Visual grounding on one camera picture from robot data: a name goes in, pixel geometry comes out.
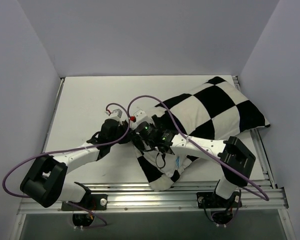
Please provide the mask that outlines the white pillow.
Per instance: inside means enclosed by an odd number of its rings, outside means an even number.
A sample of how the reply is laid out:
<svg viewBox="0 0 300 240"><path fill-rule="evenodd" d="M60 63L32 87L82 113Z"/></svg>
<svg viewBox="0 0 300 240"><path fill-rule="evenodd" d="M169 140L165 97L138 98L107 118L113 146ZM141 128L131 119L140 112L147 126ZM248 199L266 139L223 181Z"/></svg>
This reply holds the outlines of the white pillow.
<svg viewBox="0 0 300 240"><path fill-rule="evenodd" d="M170 189L190 163L185 155L159 154L154 162L159 177L149 182L150 187L156 192Z"/></svg>

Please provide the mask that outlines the black white checkered pillowcase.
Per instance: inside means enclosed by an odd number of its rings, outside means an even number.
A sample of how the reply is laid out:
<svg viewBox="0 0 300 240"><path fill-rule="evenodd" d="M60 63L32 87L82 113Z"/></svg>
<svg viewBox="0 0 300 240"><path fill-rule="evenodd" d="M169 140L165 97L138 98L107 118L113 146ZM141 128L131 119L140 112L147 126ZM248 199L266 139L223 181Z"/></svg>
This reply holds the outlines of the black white checkered pillowcase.
<svg viewBox="0 0 300 240"><path fill-rule="evenodd" d="M208 140L227 140L271 125L246 96L219 76L145 112L156 127L172 131L180 129L186 135ZM150 184L159 177L150 153L136 149L135 155ZM221 178L222 169L216 161L193 156L187 158L190 164L179 180L218 181Z"/></svg>

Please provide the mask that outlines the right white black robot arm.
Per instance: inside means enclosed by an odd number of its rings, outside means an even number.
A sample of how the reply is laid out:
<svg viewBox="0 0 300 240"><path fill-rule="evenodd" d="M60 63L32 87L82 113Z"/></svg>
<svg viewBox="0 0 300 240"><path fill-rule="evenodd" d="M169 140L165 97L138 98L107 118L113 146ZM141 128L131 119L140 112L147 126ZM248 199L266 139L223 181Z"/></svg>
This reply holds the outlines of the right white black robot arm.
<svg viewBox="0 0 300 240"><path fill-rule="evenodd" d="M239 187L246 187L256 157L234 136L227 140L209 140L182 135L172 130L156 128L152 123L141 122L132 128L136 147L149 152L151 162L168 176L185 163L187 157L216 161L223 175L212 193L213 203L224 206Z"/></svg>

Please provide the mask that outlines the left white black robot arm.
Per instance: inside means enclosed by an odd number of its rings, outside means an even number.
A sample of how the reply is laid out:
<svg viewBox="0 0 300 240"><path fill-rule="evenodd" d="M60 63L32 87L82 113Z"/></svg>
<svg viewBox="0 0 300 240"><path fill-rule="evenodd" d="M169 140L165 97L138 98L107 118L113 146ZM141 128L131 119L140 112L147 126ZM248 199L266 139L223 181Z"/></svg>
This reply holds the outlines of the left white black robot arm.
<svg viewBox="0 0 300 240"><path fill-rule="evenodd" d="M82 144L80 150L37 157L22 180L20 190L44 208L62 201L72 202L80 210L91 209L94 206L91 190L79 182L65 182L66 175L105 157L128 128L127 121L106 119L100 132Z"/></svg>

